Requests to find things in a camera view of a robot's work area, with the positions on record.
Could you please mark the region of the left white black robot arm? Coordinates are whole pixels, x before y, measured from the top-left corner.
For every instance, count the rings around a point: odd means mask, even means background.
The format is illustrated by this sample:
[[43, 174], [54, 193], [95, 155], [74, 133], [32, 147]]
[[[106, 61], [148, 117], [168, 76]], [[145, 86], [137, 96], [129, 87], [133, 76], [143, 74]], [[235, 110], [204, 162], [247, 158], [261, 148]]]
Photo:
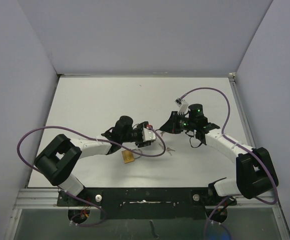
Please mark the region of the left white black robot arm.
[[156, 134], [147, 121], [133, 127], [129, 116], [121, 116], [113, 127], [97, 137], [89, 139], [68, 138], [57, 135], [35, 158], [34, 166], [53, 186], [69, 192], [69, 200], [74, 205], [86, 201], [84, 185], [72, 174], [79, 159], [95, 155], [110, 155], [121, 148], [123, 143], [134, 143], [138, 148], [156, 141]]

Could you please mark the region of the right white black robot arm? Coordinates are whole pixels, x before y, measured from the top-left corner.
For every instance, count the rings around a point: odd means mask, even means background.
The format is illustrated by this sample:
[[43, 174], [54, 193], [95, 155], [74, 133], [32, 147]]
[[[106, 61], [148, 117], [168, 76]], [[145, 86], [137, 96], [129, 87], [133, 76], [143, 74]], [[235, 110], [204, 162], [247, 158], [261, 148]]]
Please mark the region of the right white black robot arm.
[[191, 104], [188, 113], [172, 111], [160, 131], [170, 134], [192, 132], [201, 144], [212, 147], [230, 159], [235, 166], [235, 178], [222, 178], [211, 183], [207, 192], [212, 204], [220, 204], [225, 196], [255, 198], [278, 186], [278, 178], [270, 154], [265, 148], [240, 144], [208, 121], [201, 104]]

